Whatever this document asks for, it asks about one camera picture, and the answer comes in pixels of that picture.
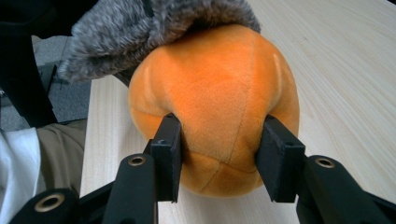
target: stuffed toy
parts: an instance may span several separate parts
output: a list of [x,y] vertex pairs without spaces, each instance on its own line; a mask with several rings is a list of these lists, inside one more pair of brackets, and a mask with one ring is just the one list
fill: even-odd
[[293,75],[259,31],[243,0],[103,0],[74,27],[60,74],[118,77],[147,139],[174,113],[182,125],[182,186],[236,197],[262,185],[254,157],[265,117],[295,135],[299,128]]

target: orange plush ball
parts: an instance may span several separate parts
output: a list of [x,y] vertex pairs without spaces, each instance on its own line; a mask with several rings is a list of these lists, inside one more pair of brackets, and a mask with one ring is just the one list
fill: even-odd
[[262,185],[254,163],[264,118],[294,134],[299,104],[281,53],[240,25],[196,32],[155,49],[134,72],[130,112],[153,138],[164,115],[182,125],[181,184],[197,194],[235,197]]

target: white cloth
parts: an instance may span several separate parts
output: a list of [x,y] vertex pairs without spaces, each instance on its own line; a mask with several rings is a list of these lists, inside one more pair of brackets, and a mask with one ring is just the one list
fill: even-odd
[[0,131],[0,223],[8,223],[37,193],[45,190],[35,128]]

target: black metal bracket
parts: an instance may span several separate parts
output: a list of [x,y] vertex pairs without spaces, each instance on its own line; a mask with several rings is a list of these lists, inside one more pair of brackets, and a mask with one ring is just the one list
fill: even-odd
[[362,190],[340,162],[304,150],[278,119],[265,119],[256,166],[272,201],[298,195],[301,223],[396,223],[395,204]]
[[[169,114],[142,154],[126,157],[116,180],[78,199],[70,189],[35,196],[11,223],[158,223],[157,202],[177,202],[181,126]],[[272,201],[294,203],[301,223],[396,223],[396,205],[363,191],[344,166],[304,154],[305,146],[268,116],[256,166]]]

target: gray floor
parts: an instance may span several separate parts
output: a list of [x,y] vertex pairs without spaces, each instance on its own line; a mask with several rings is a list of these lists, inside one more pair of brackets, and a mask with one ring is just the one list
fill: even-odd
[[[69,37],[55,36],[39,40],[34,38],[35,61],[38,66],[46,63],[59,63],[64,58]],[[91,82],[66,84],[54,78],[49,91],[49,99],[59,122],[85,119],[88,117]],[[16,131],[29,128],[29,125],[15,110],[14,106],[1,107],[0,128]]]

